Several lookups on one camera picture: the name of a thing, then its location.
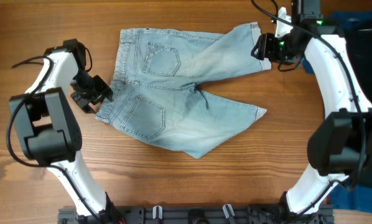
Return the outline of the light blue denim shorts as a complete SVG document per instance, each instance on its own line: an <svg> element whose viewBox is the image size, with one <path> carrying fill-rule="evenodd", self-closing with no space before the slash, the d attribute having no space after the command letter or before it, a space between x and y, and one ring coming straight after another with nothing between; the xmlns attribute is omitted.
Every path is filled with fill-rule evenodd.
<svg viewBox="0 0 372 224"><path fill-rule="evenodd" d="M226 34L123 29L110 83L113 97L96 118L146 144L203 157L266 113L199 88L269 70L268 60L251 56L260 34L255 22Z"/></svg>

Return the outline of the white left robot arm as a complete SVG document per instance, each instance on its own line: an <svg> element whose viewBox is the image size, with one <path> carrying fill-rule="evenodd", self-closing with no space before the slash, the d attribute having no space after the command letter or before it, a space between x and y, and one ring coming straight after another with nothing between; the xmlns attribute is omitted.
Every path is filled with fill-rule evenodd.
<svg viewBox="0 0 372 224"><path fill-rule="evenodd" d="M11 118L6 145L12 158L27 167L44 168L61 182L75 204L74 223L125 223L108 194L98 185L81 154L82 136L67 92L84 113L111 100L111 88L91 77L90 51L78 40L63 41L22 64L41 64L33 85L9 100Z"/></svg>

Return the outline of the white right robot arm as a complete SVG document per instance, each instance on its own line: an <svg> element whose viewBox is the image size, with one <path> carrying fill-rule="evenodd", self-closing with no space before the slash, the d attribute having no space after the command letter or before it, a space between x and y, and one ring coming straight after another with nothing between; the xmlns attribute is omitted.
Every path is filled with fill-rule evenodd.
<svg viewBox="0 0 372 224"><path fill-rule="evenodd" d="M276 223L308 223L336 186L353 190L372 165L372 103L349 61L344 31L323 18L319 1L292 1L291 12L276 7L271 19L275 32L260 35L251 55L277 63L280 72L308 61L323 101L323 123L307 144L308 166L274 213Z"/></svg>

